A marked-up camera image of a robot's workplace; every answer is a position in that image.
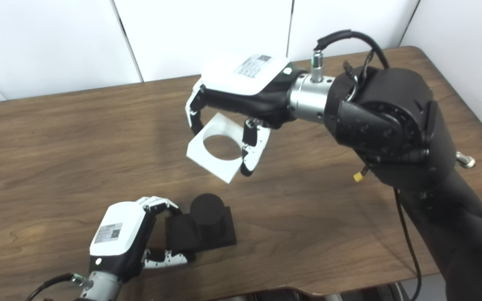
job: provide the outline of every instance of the black cable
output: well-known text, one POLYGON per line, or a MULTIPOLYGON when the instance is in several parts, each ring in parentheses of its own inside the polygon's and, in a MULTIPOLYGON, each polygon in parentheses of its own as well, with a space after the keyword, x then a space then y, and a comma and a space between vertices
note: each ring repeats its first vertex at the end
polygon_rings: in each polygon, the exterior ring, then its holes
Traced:
POLYGON ((34 290, 29 295, 29 297, 27 297, 27 299, 25 299, 25 301, 32 301, 33 298, 36 297, 36 295, 38 295, 41 291, 43 291, 44 289, 46 289, 46 288, 48 288, 48 287, 50 287, 50 286, 52 286, 56 283, 71 281, 73 276, 74 276, 74 274, 68 273, 68 274, 63 274, 63 275, 59 275, 57 277, 51 278, 50 280, 44 282, 41 286, 39 286, 38 289, 34 290))
POLYGON ((388 60, 386 59, 386 56, 384 55, 382 49, 380 48, 379 44, 375 42, 370 36, 367 34, 363 34, 361 32, 354 32, 350 29, 347 29, 345 31, 339 31, 339 32, 334 32, 329 34, 328 36, 325 36, 323 38, 320 38, 317 40, 317 46, 315 46, 314 50, 323 50, 327 48, 330 44, 333 42, 337 42, 340 40, 346 40, 347 38, 357 38, 359 40, 362 40, 366 42, 373 51, 377 54, 377 57, 379 57, 380 62, 382 63, 382 66, 385 69, 390 68, 390 64, 388 63, 388 60))
POLYGON ((399 219, 401 220, 401 225, 403 226, 403 232, 405 234, 405 240, 407 241, 407 245, 409 247, 410 255, 412 256, 412 260, 414 262, 415 267, 415 274, 418 278, 418 284, 415 287, 415 293, 410 299, 410 301, 415 301, 419 296, 419 291, 421 290, 421 269, 419 268, 418 259, 415 257, 414 247, 412 246, 412 242, 410 241, 410 236, 408 233, 407 222, 405 221, 405 217, 403 215, 403 208, 401 208, 401 202, 399 200, 399 192, 397 188, 394 188, 394 195, 395 195, 395 202, 397 204, 397 211, 399 213, 399 219))

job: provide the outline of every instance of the qr code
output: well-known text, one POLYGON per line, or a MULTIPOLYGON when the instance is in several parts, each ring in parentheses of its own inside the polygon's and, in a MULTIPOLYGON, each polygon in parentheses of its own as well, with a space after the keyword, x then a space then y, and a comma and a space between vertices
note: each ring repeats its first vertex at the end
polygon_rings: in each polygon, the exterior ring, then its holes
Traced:
POLYGON ((258 59, 259 59, 260 61, 269 61, 270 58, 271 58, 271 57, 268 56, 268 55, 260 55, 260 57, 258 57, 258 59))
POLYGON ((120 229, 113 230, 113 232, 111 234, 111 238, 118 238, 118 235, 120 235, 120 229))

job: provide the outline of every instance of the silver cylindrical joint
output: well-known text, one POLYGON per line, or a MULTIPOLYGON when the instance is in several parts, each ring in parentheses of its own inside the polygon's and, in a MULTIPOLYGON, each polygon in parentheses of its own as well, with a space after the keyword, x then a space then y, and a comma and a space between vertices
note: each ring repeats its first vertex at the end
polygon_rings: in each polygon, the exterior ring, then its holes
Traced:
POLYGON ((82 298, 94 301, 116 301, 120 289, 122 289, 122 280, 109 273, 92 272, 88 278, 92 282, 90 288, 84 288, 79 295, 82 298))
POLYGON ((311 74, 301 74, 289 92, 289 110, 295 118, 323 123, 328 91, 333 77, 324 76, 321 82, 313 82, 311 74))
POLYGON ((312 82, 323 81, 323 53, 321 50, 315 50, 312 56, 312 82))

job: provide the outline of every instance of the white plastic cover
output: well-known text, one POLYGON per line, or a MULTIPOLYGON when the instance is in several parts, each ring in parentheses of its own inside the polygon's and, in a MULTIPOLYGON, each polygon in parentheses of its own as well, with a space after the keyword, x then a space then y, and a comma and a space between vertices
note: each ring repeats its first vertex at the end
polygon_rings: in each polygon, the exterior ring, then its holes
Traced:
POLYGON ((237 50, 216 57, 202 70, 208 89, 240 95, 262 91, 289 63, 286 57, 272 57, 237 50))

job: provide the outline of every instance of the metal knob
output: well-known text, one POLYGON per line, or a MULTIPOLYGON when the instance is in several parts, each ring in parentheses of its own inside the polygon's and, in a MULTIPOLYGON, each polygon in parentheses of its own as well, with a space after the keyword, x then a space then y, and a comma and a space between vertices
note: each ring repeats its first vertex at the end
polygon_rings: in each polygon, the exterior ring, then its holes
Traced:
POLYGON ((474 158, 472 158, 471 156, 465 156, 461 152, 457 152, 457 162, 463 168, 472 168, 475 166, 475 163, 476 163, 474 158))
POLYGON ((315 50, 312 57, 312 82, 323 81, 323 53, 315 50))

